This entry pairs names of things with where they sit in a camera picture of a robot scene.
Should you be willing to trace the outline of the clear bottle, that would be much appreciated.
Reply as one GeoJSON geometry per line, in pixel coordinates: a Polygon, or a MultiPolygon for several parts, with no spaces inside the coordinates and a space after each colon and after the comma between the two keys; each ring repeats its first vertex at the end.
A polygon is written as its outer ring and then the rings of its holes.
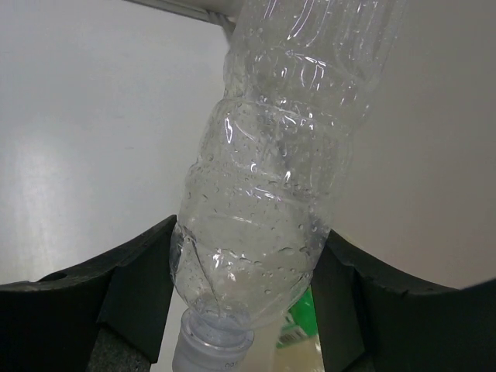
{"type": "Polygon", "coordinates": [[[238,371],[307,291],[405,7],[244,2],[170,242],[173,370],[238,371]]]}

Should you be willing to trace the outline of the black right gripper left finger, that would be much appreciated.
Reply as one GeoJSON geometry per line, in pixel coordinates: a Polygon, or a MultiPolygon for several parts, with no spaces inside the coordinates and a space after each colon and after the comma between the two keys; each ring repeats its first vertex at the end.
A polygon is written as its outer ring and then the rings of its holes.
{"type": "Polygon", "coordinates": [[[148,371],[159,360],[174,286],[170,216],[38,281],[1,287],[3,371],[148,371]]]}

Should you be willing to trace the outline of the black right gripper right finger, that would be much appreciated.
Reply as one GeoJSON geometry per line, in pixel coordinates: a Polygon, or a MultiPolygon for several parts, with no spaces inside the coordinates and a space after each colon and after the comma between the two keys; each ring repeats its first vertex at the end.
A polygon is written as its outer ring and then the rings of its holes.
{"type": "Polygon", "coordinates": [[[327,371],[493,371],[495,282],[455,289],[331,232],[312,278],[327,371]]]}

